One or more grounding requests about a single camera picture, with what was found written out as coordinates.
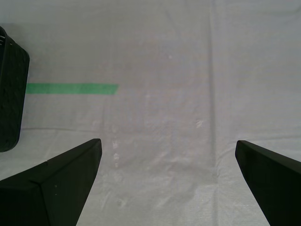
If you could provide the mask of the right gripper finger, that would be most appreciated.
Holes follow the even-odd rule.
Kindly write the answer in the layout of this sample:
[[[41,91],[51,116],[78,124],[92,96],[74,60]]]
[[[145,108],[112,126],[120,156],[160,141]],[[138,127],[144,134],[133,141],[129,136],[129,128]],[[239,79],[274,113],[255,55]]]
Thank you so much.
[[[91,139],[0,182],[2,226],[75,226],[102,157]]]
[[[301,224],[301,163],[239,140],[235,157],[242,175],[271,226]]]

